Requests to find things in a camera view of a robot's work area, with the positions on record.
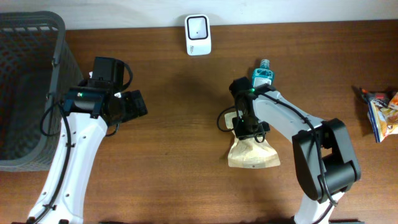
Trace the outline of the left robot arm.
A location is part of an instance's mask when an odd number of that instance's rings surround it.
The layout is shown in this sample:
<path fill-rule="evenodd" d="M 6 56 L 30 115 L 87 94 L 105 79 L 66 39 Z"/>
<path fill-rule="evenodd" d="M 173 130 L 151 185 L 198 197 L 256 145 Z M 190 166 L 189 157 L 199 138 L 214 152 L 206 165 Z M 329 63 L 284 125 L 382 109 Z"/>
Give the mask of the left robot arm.
<path fill-rule="evenodd" d="M 148 113 L 139 90 L 128 91 L 130 66 L 96 57 L 92 74 L 55 103 L 61 114 L 57 148 L 28 223 L 83 223 L 83 206 L 97 150 L 108 128 Z"/>

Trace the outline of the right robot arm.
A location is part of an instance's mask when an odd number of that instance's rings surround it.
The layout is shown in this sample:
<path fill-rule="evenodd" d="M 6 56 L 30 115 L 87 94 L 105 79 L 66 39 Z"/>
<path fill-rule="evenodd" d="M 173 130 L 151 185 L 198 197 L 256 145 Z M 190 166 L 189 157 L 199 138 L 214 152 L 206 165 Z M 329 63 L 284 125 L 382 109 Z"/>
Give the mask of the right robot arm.
<path fill-rule="evenodd" d="M 232 130 L 238 139 L 263 142 L 273 127 L 292 143 L 303 198 L 290 222 L 329 223 L 339 199 L 361 178 L 344 122 L 305 113 L 272 85 L 252 86 L 247 77 L 234 80 L 229 91 L 236 111 Z"/>

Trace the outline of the yellow snack bag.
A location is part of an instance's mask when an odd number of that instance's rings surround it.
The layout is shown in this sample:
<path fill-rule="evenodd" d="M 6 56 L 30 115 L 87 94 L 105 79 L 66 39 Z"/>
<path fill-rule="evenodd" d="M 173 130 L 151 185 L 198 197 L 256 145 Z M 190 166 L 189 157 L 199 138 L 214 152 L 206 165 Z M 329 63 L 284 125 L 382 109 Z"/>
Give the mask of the yellow snack bag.
<path fill-rule="evenodd" d="M 397 134 L 397 110 L 380 108 L 373 102 L 368 103 L 368 108 L 368 118 L 377 143 L 382 142 L 391 134 Z"/>

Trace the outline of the orange snack packet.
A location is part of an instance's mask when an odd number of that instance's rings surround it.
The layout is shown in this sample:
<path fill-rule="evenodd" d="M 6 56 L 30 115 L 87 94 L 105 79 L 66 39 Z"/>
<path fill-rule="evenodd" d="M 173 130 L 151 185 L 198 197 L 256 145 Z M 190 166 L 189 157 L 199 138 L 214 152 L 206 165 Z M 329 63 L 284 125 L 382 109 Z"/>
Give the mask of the orange snack packet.
<path fill-rule="evenodd" d="M 398 110 L 398 92 L 391 98 L 388 107 L 392 110 Z"/>

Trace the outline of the dark red snack packet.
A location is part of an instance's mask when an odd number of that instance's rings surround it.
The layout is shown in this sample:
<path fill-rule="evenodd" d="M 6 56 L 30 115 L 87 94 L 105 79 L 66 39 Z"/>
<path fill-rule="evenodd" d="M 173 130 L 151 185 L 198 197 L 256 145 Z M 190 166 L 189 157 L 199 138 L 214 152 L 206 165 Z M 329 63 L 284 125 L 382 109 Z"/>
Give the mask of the dark red snack packet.
<path fill-rule="evenodd" d="M 397 90 L 389 91 L 369 91 L 364 88 L 360 88 L 361 97 L 366 102 L 373 102 L 375 105 L 381 107 L 388 107 L 389 102 L 396 95 Z"/>

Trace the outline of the teal mouthwash bottle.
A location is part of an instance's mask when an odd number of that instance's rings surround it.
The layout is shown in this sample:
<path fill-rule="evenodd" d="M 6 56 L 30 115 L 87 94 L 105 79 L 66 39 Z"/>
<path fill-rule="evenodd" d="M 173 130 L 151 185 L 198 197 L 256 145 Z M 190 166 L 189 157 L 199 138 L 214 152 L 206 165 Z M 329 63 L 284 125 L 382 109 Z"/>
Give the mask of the teal mouthwash bottle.
<path fill-rule="evenodd" d="M 252 85 L 258 87 L 261 85 L 272 85 L 274 82 L 275 74 L 270 69 L 270 61 L 262 59 L 259 68 L 255 68 L 252 73 Z"/>

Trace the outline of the beige cookie pouch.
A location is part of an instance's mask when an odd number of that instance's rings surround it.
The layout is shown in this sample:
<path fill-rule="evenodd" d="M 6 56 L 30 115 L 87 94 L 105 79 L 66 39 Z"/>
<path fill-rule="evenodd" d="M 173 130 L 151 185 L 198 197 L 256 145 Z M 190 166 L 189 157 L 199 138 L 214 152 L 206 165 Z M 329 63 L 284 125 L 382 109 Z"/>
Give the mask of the beige cookie pouch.
<path fill-rule="evenodd" d="M 265 169 L 280 165 L 276 150 L 267 142 L 258 143 L 254 138 L 239 140 L 234 134 L 234 143 L 228 153 L 228 165 L 243 169 Z"/>

